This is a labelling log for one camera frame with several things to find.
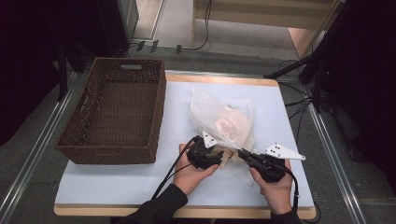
hand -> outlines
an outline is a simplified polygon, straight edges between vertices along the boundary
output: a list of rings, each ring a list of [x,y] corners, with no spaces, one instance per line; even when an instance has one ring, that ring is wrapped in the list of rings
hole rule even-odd
[[[186,145],[180,144],[178,146],[180,152],[183,150],[184,146]],[[188,164],[191,164],[187,159],[186,153],[187,151],[181,156],[175,167],[175,171]],[[175,173],[173,183],[174,185],[178,186],[186,195],[189,195],[195,190],[195,188],[199,185],[199,183],[201,183],[203,179],[207,178],[210,175],[213,175],[213,173],[215,173],[218,168],[219,166],[215,164],[210,166],[206,170],[199,170],[191,164]]]
[[[285,166],[290,169],[289,160],[285,160]],[[290,193],[293,179],[290,175],[285,174],[279,182],[267,183],[256,169],[250,168],[250,173],[260,186],[260,194],[264,195],[273,214],[281,215],[291,211]]]

black controller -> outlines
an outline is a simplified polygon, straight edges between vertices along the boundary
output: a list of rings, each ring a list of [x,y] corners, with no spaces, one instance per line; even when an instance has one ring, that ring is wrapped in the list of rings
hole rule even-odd
[[[278,182],[285,175],[285,160],[272,156],[255,153],[242,149],[238,150],[238,156],[244,160],[248,166],[255,168],[262,179],[267,183]]]
[[[223,151],[210,155],[215,147],[205,147],[204,138],[197,136],[195,144],[187,152],[187,158],[197,169],[207,169],[214,164],[221,164]]]

black stand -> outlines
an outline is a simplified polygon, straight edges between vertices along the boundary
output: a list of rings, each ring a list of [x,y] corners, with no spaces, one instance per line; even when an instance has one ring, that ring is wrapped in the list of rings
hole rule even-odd
[[[281,77],[288,72],[297,69],[303,65],[305,68],[303,72],[299,76],[299,80],[302,83],[308,83],[312,77],[315,78],[315,86],[313,92],[313,104],[317,112],[319,113],[319,98],[320,98],[320,87],[322,81],[324,80],[325,76],[327,75],[326,69],[326,61],[328,57],[330,57],[330,48],[334,48],[334,37],[341,32],[341,27],[344,21],[347,19],[347,15],[349,14],[350,10],[353,8],[354,4],[357,4],[358,1],[356,0],[348,0],[346,1],[343,10],[341,10],[340,14],[332,23],[329,31],[323,37],[322,41],[319,43],[318,47],[312,52],[312,54],[308,55],[305,58],[302,58],[299,62],[292,63],[291,65],[273,73],[270,75],[264,75],[264,78],[271,78],[275,79]]]

floor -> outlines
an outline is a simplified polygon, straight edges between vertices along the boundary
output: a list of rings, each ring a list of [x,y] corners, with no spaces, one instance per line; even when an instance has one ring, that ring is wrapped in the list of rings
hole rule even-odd
[[[191,1],[164,2],[163,13],[152,38],[159,40],[156,52],[150,52],[152,40],[148,38],[142,50],[136,51],[136,47],[132,47],[129,52],[125,52],[124,57],[162,58],[167,70],[226,73],[255,78],[274,73],[292,63],[286,60],[298,60],[284,28],[259,29],[212,21],[209,23],[210,45],[205,45],[207,49],[186,50],[176,54],[176,45],[191,45],[191,29],[176,25],[176,21],[190,17],[190,12],[182,9],[180,3]],[[194,33],[196,46],[205,38],[203,25],[204,22],[200,21]],[[62,105],[56,102],[59,90],[55,88],[16,135],[0,146],[0,195],[4,202],[12,202],[10,207],[2,203],[0,223],[109,223],[108,217],[59,217],[53,213],[54,198],[67,163],[67,158],[53,146],[88,75],[92,60],[87,59],[86,62],[84,73],[69,71],[70,92],[67,102],[61,102],[65,103],[63,110],[60,109]],[[297,81],[298,73],[298,70],[294,70],[277,80],[281,83],[285,104],[301,100],[305,95],[301,91],[310,91],[311,85],[302,86]],[[301,106],[288,106],[288,113],[294,114]],[[47,121],[54,117],[52,113],[56,109],[60,114],[56,118],[56,125],[49,129]],[[384,174],[370,162],[350,159],[347,143],[330,113],[322,111],[318,114],[310,105],[304,113],[290,119],[290,125],[300,152],[309,158],[304,162],[304,170],[314,201],[318,204],[318,212],[320,209],[318,223],[394,223],[395,195]],[[40,139],[43,144],[37,145]],[[16,180],[21,179],[21,171],[26,170],[26,162],[32,158],[38,159],[28,169],[30,173],[22,176],[28,182],[18,185]],[[204,223],[203,220],[179,222]],[[262,223],[262,220],[218,220],[217,223]]]

gray floor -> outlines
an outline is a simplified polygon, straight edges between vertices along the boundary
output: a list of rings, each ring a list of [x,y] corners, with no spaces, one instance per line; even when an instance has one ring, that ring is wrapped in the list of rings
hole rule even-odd
[[[255,49],[254,46],[257,44],[254,41],[258,39],[254,36],[244,38],[244,40],[250,40],[247,42],[237,41],[242,39],[238,35],[240,33],[237,30],[247,29],[245,27],[235,28],[236,31],[233,32],[233,35],[230,35],[235,37],[233,41],[230,40],[231,42],[220,39],[221,32],[211,33],[211,42],[213,42],[211,50],[186,50],[176,54],[175,49],[158,48],[155,53],[150,53],[150,47],[145,46],[143,50],[138,52],[136,52],[136,48],[132,48],[129,53],[125,53],[124,57],[162,58],[165,61],[165,69],[167,70],[218,72],[239,74],[239,76],[243,77],[262,77],[263,74],[271,74],[277,71],[284,60],[296,59],[295,51],[290,48],[290,37],[284,33],[284,30],[267,28],[266,31],[272,30],[275,36],[276,34],[281,35],[282,38],[277,40],[281,39],[283,44],[279,41],[276,42],[274,39],[266,39],[267,42],[265,43],[268,50],[260,46],[257,48],[260,55],[254,53],[256,51],[249,50],[239,50],[238,53],[235,53],[234,49],[240,49],[241,46],[248,46],[245,49]],[[165,36],[160,35],[165,34],[165,30],[165,27],[160,26],[157,36]],[[177,38],[176,40],[186,41],[185,39]],[[197,36],[197,42],[200,40],[202,40],[202,34]],[[160,45],[166,41],[171,40],[161,37]],[[172,42],[169,46],[175,46],[181,42]],[[54,145],[78,99],[88,71],[89,66],[85,73],[77,74],[75,90],[70,97],[68,107],[61,116],[47,145],[44,146],[42,158],[37,164],[27,186],[22,191],[23,194],[8,223],[109,223],[108,217],[58,217],[53,213],[53,203],[58,183],[62,178],[64,167],[67,163],[67,158],[54,149]],[[285,82],[300,90],[302,86],[296,81],[297,76],[297,71],[293,71],[287,76],[281,77],[278,81]],[[304,97],[300,92],[287,86],[281,85],[281,91],[285,103],[296,102]],[[58,88],[55,88],[23,123],[15,136],[8,143],[0,146],[1,199],[6,198],[8,189],[15,178],[17,178],[32,148],[35,147],[37,138],[46,125],[53,108],[56,106],[57,94]],[[300,106],[287,107],[288,112],[293,114]],[[343,195],[340,183],[337,182],[332,163],[326,153],[325,146],[323,146],[312,113],[310,110],[306,110],[302,116],[297,145],[300,152],[308,158],[303,165],[314,200],[318,203],[321,211],[321,221],[319,223],[394,223],[393,220],[396,220],[396,214],[394,213],[396,208],[395,195],[389,188],[384,174],[369,162],[358,163],[351,160],[348,155],[347,144],[339,130],[337,121],[326,112],[322,112],[320,116],[324,120],[336,155],[353,190],[352,192],[360,202],[359,205],[364,215],[364,221],[354,221],[353,215],[348,211],[346,195]],[[301,114],[290,120],[296,137],[300,118]],[[258,220],[243,220],[242,222],[262,223]],[[242,222],[236,222],[235,220],[221,221],[221,223]]]

